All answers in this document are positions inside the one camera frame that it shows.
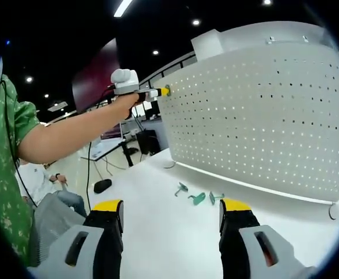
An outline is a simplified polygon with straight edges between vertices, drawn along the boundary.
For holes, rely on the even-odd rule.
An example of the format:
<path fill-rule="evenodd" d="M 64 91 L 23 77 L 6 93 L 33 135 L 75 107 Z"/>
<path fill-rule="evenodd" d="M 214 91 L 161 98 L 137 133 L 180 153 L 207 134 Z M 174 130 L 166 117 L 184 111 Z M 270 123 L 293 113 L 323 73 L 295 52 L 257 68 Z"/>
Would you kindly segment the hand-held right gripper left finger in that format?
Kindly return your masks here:
<path fill-rule="evenodd" d="M 123 209 L 121 199 L 101 202 L 58 238 L 49 250 L 48 277 L 120 278 Z"/>

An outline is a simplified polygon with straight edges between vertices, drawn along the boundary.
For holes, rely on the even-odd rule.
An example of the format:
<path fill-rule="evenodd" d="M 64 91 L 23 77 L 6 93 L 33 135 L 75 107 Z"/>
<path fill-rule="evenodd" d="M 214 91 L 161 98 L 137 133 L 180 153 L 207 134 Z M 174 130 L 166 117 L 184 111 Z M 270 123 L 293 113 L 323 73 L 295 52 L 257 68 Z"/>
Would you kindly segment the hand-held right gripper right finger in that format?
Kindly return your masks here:
<path fill-rule="evenodd" d="M 298 278 L 303 271 L 286 239 L 229 198 L 220 200 L 219 251 L 224 278 Z"/>

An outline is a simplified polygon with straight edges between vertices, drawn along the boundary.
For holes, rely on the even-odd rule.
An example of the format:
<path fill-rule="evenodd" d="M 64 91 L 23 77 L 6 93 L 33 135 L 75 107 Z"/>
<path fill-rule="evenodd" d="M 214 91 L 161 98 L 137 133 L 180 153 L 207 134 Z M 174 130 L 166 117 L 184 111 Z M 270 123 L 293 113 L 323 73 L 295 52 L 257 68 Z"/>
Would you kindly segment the person's left hand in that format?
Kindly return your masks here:
<path fill-rule="evenodd" d="M 131 108 L 143 102 L 141 96 L 143 96 L 143 94 L 132 93 L 121 95 L 114 100 L 112 107 L 120 120 L 127 119 L 130 115 Z"/>

